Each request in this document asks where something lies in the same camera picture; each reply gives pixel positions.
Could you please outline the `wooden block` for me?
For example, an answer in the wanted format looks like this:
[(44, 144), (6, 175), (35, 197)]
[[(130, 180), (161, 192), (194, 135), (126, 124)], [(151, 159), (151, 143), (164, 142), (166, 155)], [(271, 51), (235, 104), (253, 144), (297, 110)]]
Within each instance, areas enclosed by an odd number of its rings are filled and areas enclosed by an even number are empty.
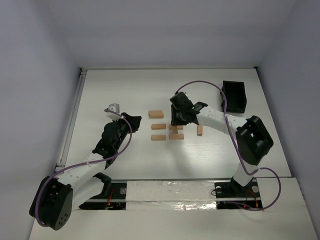
[(150, 119), (163, 119), (164, 113), (162, 110), (150, 110), (148, 116)]
[(165, 123), (157, 123), (151, 125), (152, 130), (165, 130), (166, 128), (167, 125)]
[(185, 137), (184, 137), (184, 134), (183, 133), (177, 133), (177, 134), (170, 134), (169, 135), (169, 139), (170, 140), (183, 140)]
[(177, 135), (179, 132), (178, 132), (178, 127), (176, 125), (172, 125), (171, 126), (171, 130), (172, 130), (172, 134), (173, 135)]
[(203, 126), (198, 125), (197, 126), (197, 136), (202, 136), (203, 135)]
[[(183, 126), (182, 125), (178, 125), (176, 126), (178, 130), (183, 130)], [(171, 130), (172, 129), (172, 126), (169, 124), (168, 125), (168, 128)]]
[(151, 135), (152, 141), (166, 141), (167, 136), (165, 134), (153, 134)]

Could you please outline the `black plastic bin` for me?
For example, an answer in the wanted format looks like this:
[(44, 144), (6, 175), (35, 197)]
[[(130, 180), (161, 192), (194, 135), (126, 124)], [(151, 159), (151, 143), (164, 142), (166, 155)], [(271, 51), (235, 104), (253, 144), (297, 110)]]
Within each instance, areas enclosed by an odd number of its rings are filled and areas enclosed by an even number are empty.
[(227, 102), (227, 113), (244, 114), (247, 106), (245, 83), (242, 81), (222, 82), (222, 89)]

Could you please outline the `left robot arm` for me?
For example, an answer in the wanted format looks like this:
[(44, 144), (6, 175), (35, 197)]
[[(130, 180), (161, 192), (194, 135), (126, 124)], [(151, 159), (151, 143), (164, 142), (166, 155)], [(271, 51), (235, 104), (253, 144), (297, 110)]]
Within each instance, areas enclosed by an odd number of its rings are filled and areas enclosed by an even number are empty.
[(106, 109), (111, 122), (104, 126), (101, 139), (80, 163), (65, 167), (45, 177), (36, 192), (29, 215), (42, 227), (60, 230), (72, 211), (97, 195), (106, 196), (111, 190), (111, 178), (103, 174), (125, 151), (126, 138), (132, 139), (141, 123), (141, 116), (130, 116)]

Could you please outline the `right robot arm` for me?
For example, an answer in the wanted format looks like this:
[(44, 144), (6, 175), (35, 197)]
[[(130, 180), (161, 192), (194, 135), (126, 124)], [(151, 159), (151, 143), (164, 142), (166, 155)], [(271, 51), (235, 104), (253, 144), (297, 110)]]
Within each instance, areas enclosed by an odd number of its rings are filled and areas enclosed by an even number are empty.
[(236, 186), (246, 187), (258, 171), (258, 166), (274, 145), (262, 120), (233, 116), (208, 106), (204, 102), (192, 103), (184, 92), (170, 98), (171, 125), (196, 124), (209, 127), (231, 137), (240, 158), (239, 166), (231, 178)]

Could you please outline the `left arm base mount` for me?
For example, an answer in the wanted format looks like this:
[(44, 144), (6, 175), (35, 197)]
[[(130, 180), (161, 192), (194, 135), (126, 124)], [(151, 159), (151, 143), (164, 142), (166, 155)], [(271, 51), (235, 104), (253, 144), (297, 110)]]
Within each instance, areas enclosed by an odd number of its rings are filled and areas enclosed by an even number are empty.
[(104, 185), (102, 192), (79, 206), (81, 210), (126, 210), (127, 182)]

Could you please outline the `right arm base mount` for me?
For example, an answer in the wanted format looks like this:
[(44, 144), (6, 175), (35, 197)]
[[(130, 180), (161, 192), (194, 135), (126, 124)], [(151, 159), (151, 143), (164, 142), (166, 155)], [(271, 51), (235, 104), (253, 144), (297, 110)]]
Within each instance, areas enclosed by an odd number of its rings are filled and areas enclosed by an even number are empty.
[(211, 195), (215, 197), (218, 210), (262, 209), (260, 190), (257, 181), (253, 180), (243, 190), (232, 189), (230, 181), (214, 183)]

